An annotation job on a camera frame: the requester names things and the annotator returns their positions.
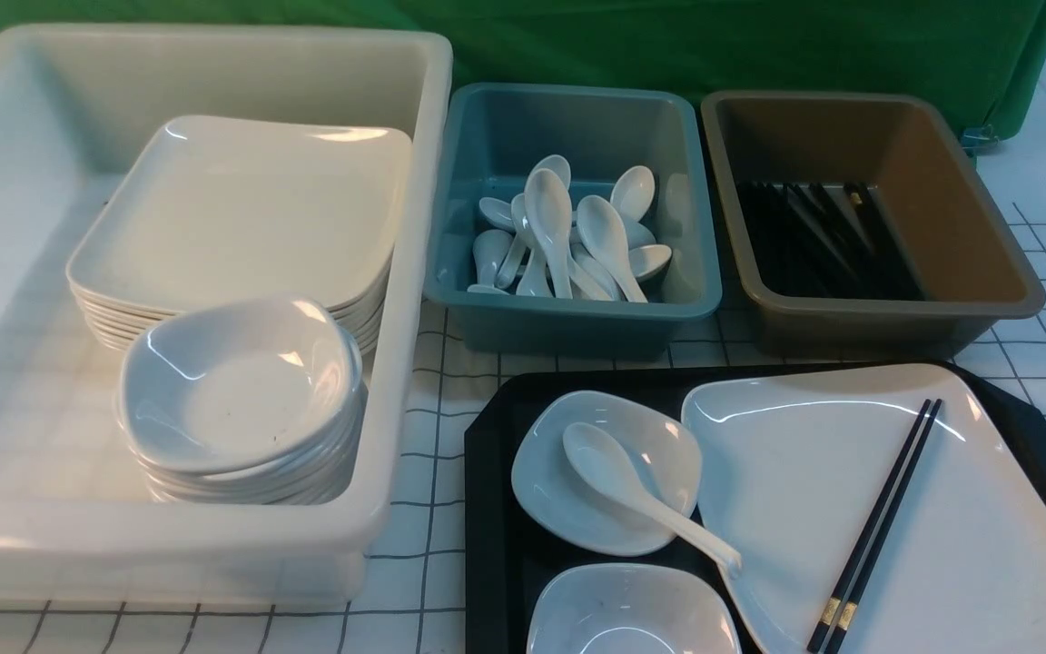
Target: white plate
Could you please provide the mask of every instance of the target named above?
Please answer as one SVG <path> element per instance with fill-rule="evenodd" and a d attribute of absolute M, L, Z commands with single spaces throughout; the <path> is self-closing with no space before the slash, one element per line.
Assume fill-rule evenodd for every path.
<path fill-rule="evenodd" d="M 601 555 L 640 556 L 674 534 L 584 483 L 564 454 L 564 428 L 591 423 L 613 435 L 653 494 L 684 516 L 697 505 L 701 451 L 680 423 L 627 399 L 576 390 L 556 399 L 527 431 L 511 464 L 511 489 L 536 522 L 567 542 Z"/>
<path fill-rule="evenodd" d="M 721 596 L 676 568 L 599 563 L 561 572 L 531 614 L 527 654 L 740 654 Z"/>
<path fill-rule="evenodd" d="M 395 129 L 178 117 L 141 153 L 67 277 L 153 312 L 274 293 L 341 309 L 389 266 L 409 158 Z"/>
<path fill-rule="evenodd" d="M 713 382 L 682 422 L 705 453 L 705 526 L 760 649 L 797 654 L 927 398 L 943 407 L 842 654 L 1046 653 L 1046 508 L 958 377 L 935 365 Z"/>
<path fill-rule="evenodd" d="M 360 385 L 353 344 L 322 307 L 264 298 L 149 330 L 124 357 L 116 405 L 142 458 L 199 475 L 301 450 Z"/>

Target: white square plate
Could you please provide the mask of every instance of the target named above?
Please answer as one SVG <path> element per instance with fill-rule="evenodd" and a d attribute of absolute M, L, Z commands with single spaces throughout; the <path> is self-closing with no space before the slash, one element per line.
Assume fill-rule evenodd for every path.
<path fill-rule="evenodd" d="M 682 420 L 705 456 L 705 526 L 761 650 L 797 654 L 918 407 L 941 398 L 842 654 L 1046 653 L 1046 508 L 971 389 L 935 365 L 713 382 Z"/>
<path fill-rule="evenodd" d="M 386 270 L 409 161 L 397 129 L 178 117 L 141 153 L 67 277 L 153 312 L 275 293 L 340 309 Z"/>

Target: green backdrop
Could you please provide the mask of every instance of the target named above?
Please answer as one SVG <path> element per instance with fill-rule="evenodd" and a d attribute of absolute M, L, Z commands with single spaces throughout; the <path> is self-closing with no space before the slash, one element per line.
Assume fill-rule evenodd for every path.
<path fill-rule="evenodd" d="M 0 30 L 50 21 L 424 29 L 456 77 L 918 95 L 952 128 L 1020 129 L 1046 55 L 1046 0 L 0 0 Z"/>

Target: stack of bowls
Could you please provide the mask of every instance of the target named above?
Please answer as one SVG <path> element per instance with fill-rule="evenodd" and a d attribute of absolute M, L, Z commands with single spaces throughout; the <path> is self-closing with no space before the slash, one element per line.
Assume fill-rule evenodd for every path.
<path fill-rule="evenodd" d="M 354 473 L 361 351 L 319 303 L 266 298 L 151 328 L 116 418 L 159 501 L 320 504 Z"/>

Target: white ceramic spoon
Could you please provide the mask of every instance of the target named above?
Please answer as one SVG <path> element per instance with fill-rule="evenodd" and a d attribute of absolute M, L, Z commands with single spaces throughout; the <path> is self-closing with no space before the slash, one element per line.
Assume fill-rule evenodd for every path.
<path fill-rule="evenodd" d="M 498 198 L 482 198 L 478 200 L 478 212 L 492 227 L 514 234 L 515 226 L 511 224 L 511 205 L 509 203 L 502 202 Z"/>
<path fill-rule="evenodd" d="M 657 238 L 652 234 L 652 230 L 643 226 L 643 223 L 636 223 L 635 220 L 630 218 L 619 217 L 621 223 L 623 223 L 623 235 L 628 239 L 628 249 L 635 250 L 636 248 L 643 248 L 644 245 L 653 245 L 657 242 Z"/>
<path fill-rule="evenodd" d="M 515 231 L 515 240 L 511 241 L 510 248 L 506 250 L 506 257 L 503 265 L 499 267 L 499 274 L 495 276 L 495 286 L 499 289 L 506 289 L 515 281 L 516 274 L 519 273 L 520 265 L 523 264 L 523 255 L 526 255 L 526 238 L 520 231 L 520 224 L 523 224 L 523 194 L 515 196 L 511 200 L 511 231 Z"/>
<path fill-rule="evenodd" d="M 521 202 L 511 201 L 511 219 L 515 220 L 515 235 L 523 239 L 524 244 L 531 252 L 527 257 L 526 268 L 523 269 L 523 277 L 520 277 L 519 286 L 515 287 L 516 295 L 531 295 L 536 298 L 551 298 L 551 287 L 547 286 L 547 257 L 543 250 L 535 242 L 535 234 L 531 232 L 531 221 L 526 219 L 523 211 L 515 210 Z"/>
<path fill-rule="evenodd" d="M 572 261 L 595 279 L 596 284 L 608 294 L 609 300 L 618 301 L 622 299 L 622 295 L 619 294 L 619 286 L 616 286 L 615 279 L 607 272 L 605 266 L 599 265 L 598 261 L 589 255 L 589 250 L 583 244 L 572 245 Z"/>
<path fill-rule="evenodd" d="M 643 248 L 628 250 L 628 265 L 632 268 L 632 277 L 636 281 L 646 281 L 661 272 L 672 260 L 672 248 L 668 245 L 644 245 Z"/>
<path fill-rule="evenodd" d="M 737 579 L 742 567 L 740 551 L 647 492 L 623 446 L 607 431 L 587 423 L 571 423 L 564 430 L 564 452 L 578 476 L 595 492 L 667 526 L 713 559 L 726 574 Z"/>
<path fill-rule="evenodd" d="M 628 239 L 623 235 L 623 222 L 615 207 L 599 196 L 581 200 L 581 221 L 575 226 L 584 238 L 584 247 L 619 285 L 628 301 L 646 302 L 643 291 L 632 276 L 628 264 Z"/>
<path fill-rule="evenodd" d="M 474 255 L 474 277 L 479 286 L 495 286 L 499 267 L 510 247 L 511 235 L 502 229 L 486 229 L 474 238 L 471 253 Z"/>
<path fill-rule="evenodd" d="M 621 218 L 635 223 L 643 220 L 643 215 L 652 206 L 652 198 L 657 194 L 657 181 L 647 166 L 635 165 L 619 176 L 611 187 L 611 206 L 616 207 Z"/>
<path fill-rule="evenodd" d="M 551 286 L 556 298 L 572 299 L 572 277 L 568 269 L 572 236 L 572 197 L 552 170 L 531 171 L 523 188 L 527 226 L 551 269 Z"/>
<path fill-rule="evenodd" d="M 535 167 L 531 168 L 531 174 L 543 167 L 551 171 L 551 173 L 555 173 L 556 177 L 560 177 L 560 181 L 564 182 L 564 189 L 569 189 L 572 186 L 572 164 L 569 164 L 568 160 L 565 160 L 563 156 L 548 155 L 541 158 L 540 162 L 537 162 Z"/>

